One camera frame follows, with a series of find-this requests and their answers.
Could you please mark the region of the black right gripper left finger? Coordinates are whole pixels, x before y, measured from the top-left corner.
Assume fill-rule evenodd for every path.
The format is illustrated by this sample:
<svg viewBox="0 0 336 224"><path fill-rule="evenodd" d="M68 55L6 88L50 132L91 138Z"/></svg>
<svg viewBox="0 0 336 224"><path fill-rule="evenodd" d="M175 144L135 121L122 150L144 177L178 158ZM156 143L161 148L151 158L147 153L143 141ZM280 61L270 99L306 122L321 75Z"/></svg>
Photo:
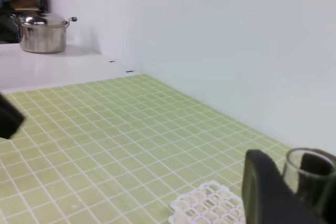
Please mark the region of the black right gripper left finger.
<svg viewBox="0 0 336 224"><path fill-rule="evenodd" d="M13 137L25 120L25 116L1 94L1 138Z"/></svg>

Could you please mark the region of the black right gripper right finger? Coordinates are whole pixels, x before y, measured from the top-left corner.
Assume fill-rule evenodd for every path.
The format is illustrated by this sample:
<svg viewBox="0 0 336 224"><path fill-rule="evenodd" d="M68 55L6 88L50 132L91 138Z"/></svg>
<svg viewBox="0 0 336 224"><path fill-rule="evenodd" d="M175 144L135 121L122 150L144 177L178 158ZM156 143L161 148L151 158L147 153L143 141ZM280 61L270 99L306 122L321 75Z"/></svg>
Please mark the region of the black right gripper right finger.
<svg viewBox="0 0 336 224"><path fill-rule="evenodd" d="M282 173L263 151L246 152L241 191L246 223L335 223L335 187L321 217L296 197Z"/></svg>

